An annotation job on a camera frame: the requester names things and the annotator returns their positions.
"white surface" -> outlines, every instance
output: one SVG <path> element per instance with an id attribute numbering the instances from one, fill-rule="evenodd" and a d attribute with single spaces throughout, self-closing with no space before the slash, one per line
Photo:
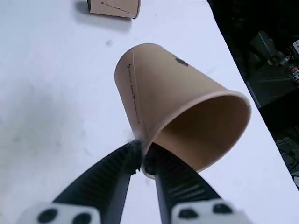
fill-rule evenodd
<path id="1" fill-rule="evenodd" d="M 85 6 L 0 0 L 0 211 L 11 223 L 132 140 L 114 84 L 129 48 L 160 44 L 250 98 L 206 2 L 143 0 L 133 21 Z M 298 191 L 251 104 L 242 138 L 201 175 L 256 224 L 298 223 Z M 142 173 L 131 179 L 121 223 L 160 223 L 155 183 Z"/>

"brown paper cup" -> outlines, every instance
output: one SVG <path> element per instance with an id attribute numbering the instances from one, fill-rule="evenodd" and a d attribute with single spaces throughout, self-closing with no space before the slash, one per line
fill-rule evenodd
<path id="1" fill-rule="evenodd" d="M 237 142 L 250 118 L 244 95 L 156 44 L 128 50 L 114 78 L 143 156 L 155 142 L 203 170 Z"/>
<path id="2" fill-rule="evenodd" d="M 136 19 L 141 0 L 87 0 L 90 13 Z"/>

